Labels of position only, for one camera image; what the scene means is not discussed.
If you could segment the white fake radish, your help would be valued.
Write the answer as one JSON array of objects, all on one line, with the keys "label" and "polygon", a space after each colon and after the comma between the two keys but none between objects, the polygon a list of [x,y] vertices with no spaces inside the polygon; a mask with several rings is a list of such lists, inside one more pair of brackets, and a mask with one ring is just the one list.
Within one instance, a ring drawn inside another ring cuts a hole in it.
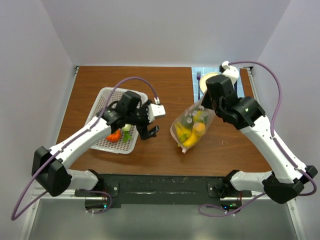
[{"label": "white fake radish", "polygon": [[132,127],[131,124],[125,124],[124,127],[122,127],[124,143],[127,143],[129,140],[132,139],[132,136],[130,134],[131,127]]}]

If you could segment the orange fake fruit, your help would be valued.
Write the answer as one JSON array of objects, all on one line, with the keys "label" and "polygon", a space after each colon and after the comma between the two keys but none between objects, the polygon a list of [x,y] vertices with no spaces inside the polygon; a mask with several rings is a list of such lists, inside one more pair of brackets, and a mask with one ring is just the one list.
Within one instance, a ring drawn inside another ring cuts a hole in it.
[{"label": "orange fake fruit", "polygon": [[121,139],[121,131],[117,129],[114,133],[110,134],[105,139],[109,142],[116,143]]}]

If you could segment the clear zip top bag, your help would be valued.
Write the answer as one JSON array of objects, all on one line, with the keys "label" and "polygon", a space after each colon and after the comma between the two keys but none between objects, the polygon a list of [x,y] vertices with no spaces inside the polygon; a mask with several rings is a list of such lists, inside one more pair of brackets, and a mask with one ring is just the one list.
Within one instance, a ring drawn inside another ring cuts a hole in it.
[{"label": "clear zip top bag", "polygon": [[205,107],[205,97],[178,116],[170,127],[170,134],[182,153],[193,148],[207,133],[216,114],[210,107]]}]

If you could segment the white perforated plastic basket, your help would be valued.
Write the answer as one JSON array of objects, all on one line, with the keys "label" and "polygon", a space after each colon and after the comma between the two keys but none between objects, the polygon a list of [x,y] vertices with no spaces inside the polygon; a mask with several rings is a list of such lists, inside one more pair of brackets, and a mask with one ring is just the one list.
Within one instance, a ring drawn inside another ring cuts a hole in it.
[{"label": "white perforated plastic basket", "polygon": [[[103,108],[103,106],[106,103],[106,100],[108,99],[110,93],[112,92],[112,87],[104,87],[102,88],[92,107],[91,110],[88,114],[88,117],[86,119],[85,124],[87,124],[88,122],[90,122],[92,120],[92,118],[94,116],[97,115],[97,113]],[[137,138],[139,136],[139,133],[136,129],[136,127],[134,125],[131,126],[131,130],[130,130],[130,135],[131,135],[131,140],[129,140],[127,143],[123,142],[123,132],[122,129],[121,131],[121,138],[119,141],[117,142],[109,142],[106,140],[106,138],[103,138],[99,141],[97,141],[92,147],[91,149],[94,150],[99,150],[99,151],[103,151],[103,152],[109,152],[109,153],[114,153],[114,154],[129,154],[133,151]]]}]

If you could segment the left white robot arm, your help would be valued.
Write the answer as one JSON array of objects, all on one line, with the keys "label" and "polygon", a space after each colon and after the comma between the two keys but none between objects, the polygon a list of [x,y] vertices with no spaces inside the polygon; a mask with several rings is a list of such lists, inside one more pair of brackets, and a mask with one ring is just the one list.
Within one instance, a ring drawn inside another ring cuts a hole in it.
[{"label": "left white robot arm", "polygon": [[68,139],[50,149],[39,147],[34,153],[31,175],[52,197],[66,190],[86,190],[92,196],[99,196],[105,188],[102,176],[92,169],[71,170],[73,162],[96,142],[126,124],[135,126],[142,140],[155,137],[159,127],[148,129],[148,125],[165,114],[165,108],[159,102],[142,102],[139,94],[128,90],[120,100],[107,103]]}]

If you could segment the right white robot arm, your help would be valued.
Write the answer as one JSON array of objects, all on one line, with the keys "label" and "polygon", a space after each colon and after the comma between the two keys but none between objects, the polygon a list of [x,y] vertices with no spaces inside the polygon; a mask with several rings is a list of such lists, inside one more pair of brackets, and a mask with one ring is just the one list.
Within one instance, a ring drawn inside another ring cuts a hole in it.
[{"label": "right white robot arm", "polygon": [[261,192],[278,204],[300,196],[305,184],[318,174],[317,168],[294,156],[271,130],[270,120],[260,104],[250,96],[238,97],[229,77],[216,75],[205,84],[207,91],[202,104],[245,135],[271,167],[267,172],[231,171],[222,180],[223,192],[230,197],[239,191]]}]

